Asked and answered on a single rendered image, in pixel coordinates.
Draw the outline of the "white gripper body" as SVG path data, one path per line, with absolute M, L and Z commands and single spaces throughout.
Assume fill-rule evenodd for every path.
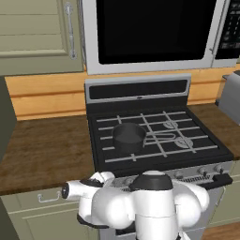
M 105 184 L 111 183 L 115 179 L 112 172 L 95 172 L 90 178 L 83 179 L 82 183 L 95 188 L 102 188 Z

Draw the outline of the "black and silver stove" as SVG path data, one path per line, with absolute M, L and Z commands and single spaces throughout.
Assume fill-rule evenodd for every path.
M 187 107 L 189 74 L 90 79 L 84 83 L 86 114 L 97 172 L 112 172 L 115 187 L 128 190 L 125 180 L 148 170 L 172 179 L 182 171 L 184 183 L 212 182 L 220 164 L 230 175 L 233 153 Z M 125 154 L 113 147 L 112 130 L 135 123 L 147 132 L 173 133 L 170 141 L 150 142 L 141 152 Z M 207 175 L 198 170 L 204 167 Z M 199 222 L 187 229 L 191 240 L 201 240 L 225 187 L 209 189 L 210 204 Z

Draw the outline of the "dark grey pot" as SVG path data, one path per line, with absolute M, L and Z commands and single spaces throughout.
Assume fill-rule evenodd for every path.
M 135 123 L 124 123 L 112 130 L 112 145 L 116 151 L 125 154 L 141 152 L 148 143 L 174 140 L 173 133 L 147 132 Z

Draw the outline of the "olive green base cupboard door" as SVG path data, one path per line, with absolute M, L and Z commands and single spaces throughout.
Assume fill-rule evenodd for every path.
M 10 212 L 20 240 L 99 240 L 98 230 L 77 220 L 78 203 Z

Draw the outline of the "olive green drawer front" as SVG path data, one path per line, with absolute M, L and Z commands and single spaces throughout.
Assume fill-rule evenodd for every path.
M 43 209 L 49 207 L 57 207 L 57 206 L 74 206 L 78 207 L 78 202 L 69 202 L 60 196 L 60 199 L 57 202 L 49 202 L 49 203 L 39 203 L 38 202 L 38 194 L 41 193 L 43 196 L 48 198 L 55 198 L 56 191 L 60 191 L 60 187 L 55 188 L 48 188 L 36 191 L 29 191 L 24 193 L 15 193 L 10 195 L 4 195 L 1 197 L 4 206 L 6 207 L 7 211 L 12 213 L 18 213 L 22 211 L 29 211 L 31 209 Z

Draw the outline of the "dark grey tall panel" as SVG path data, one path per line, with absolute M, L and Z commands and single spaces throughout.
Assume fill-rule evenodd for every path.
M 0 162 L 7 151 L 16 123 L 17 118 L 5 77 L 0 76 Z

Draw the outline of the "olive green base cupboard run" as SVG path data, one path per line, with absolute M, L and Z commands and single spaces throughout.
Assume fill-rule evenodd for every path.
M 240 158 L 234 162 L 230 176 L 233 182 L 226 187 L 209 227 L 240 222 Z

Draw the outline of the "silver toaster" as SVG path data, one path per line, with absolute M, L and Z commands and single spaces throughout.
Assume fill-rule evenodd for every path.
M 240 70 L 227 77 L 218 108 L 240 126 Z

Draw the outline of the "silver microwave oven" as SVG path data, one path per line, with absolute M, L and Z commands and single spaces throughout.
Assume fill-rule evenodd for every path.
M 87 73 L 225 68 L 240 56 L 240 0 L 231 0 L 217 54 L 208 38 L 217 0 L 80 0 Z

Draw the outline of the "olive green wall cupboard door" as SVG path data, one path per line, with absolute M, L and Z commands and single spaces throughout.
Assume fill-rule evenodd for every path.
M 77 59 L 69 56 L 68 17 Z M 0 0 L 0 75 L 82 72 L 79 0 Z

